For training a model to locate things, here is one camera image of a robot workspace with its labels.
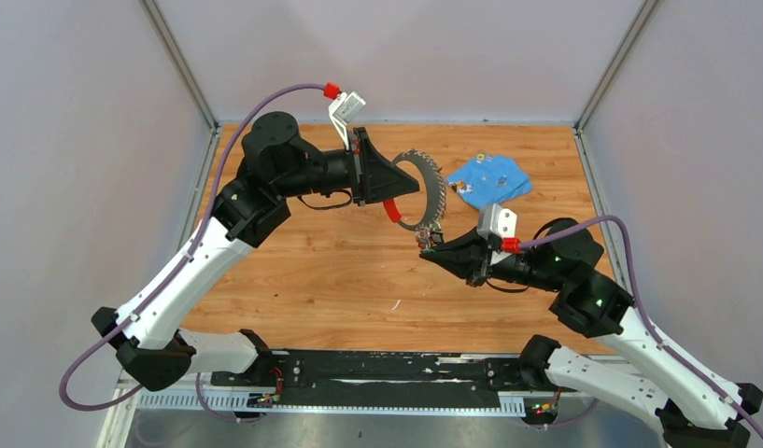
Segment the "bunch of coloured keys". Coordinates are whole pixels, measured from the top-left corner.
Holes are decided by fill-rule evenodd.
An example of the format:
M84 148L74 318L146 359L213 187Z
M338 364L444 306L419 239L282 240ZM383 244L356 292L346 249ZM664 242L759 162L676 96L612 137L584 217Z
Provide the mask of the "bunch of coloured keys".
M438 223L421 226L415 230L414 235L421 252L432 251L436 246L444 242L444 233L441 225Z

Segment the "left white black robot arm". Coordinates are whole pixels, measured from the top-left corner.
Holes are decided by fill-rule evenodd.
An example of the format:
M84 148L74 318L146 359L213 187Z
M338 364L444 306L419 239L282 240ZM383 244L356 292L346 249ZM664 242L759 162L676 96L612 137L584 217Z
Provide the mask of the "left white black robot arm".
M248 385L270 376L269 348L252 330L203 333L181 326L204 294L290 216L288 199L345 192L358 205L415 193L417 181L381 155L356 128L341 149L304 140L291 114L260 116L241 141L243 159L176 259L135 298L92 317L117 361L140 385L159 391L190 373L236 373Z

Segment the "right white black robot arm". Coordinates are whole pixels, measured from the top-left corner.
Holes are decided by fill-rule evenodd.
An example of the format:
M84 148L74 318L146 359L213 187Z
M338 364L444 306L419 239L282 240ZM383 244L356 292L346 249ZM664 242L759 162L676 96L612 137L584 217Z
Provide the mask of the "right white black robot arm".
M437 225L415 237L423 259L471 287L553 292L550 311L562 325L613 349L634 368L626 374L534 335L517 361L523 385L588 394L638 418L670 447L745 447L752 435L763 440L756 421L763 392L704 366L647 316L636 285L622 287L600 273L603 248L588 222L559 217L524 243L513 227L512 213L503 210L452 241Z

